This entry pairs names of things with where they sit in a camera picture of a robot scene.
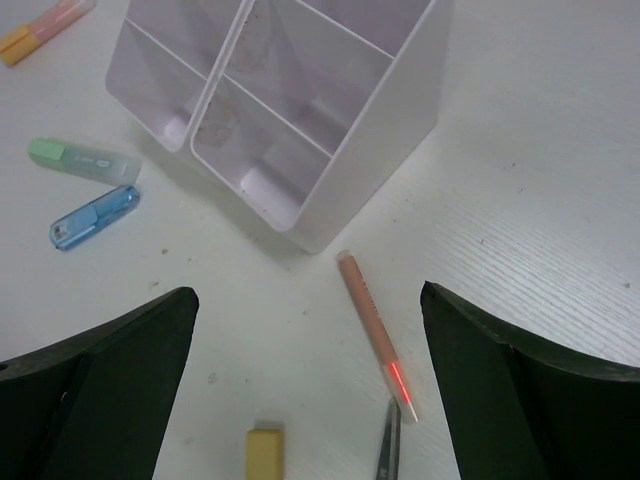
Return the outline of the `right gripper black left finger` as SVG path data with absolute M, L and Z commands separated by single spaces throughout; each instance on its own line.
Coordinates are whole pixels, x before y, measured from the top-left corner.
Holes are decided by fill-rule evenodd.
M 2 478 L 152 478 L 198 309 L 180 287 L 2 361 Z

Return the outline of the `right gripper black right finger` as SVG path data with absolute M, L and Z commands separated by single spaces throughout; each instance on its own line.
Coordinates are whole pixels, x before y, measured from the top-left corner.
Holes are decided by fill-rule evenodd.
M 421 309 L 463 479 L 636 479 L 639 370 L 428 282 Z

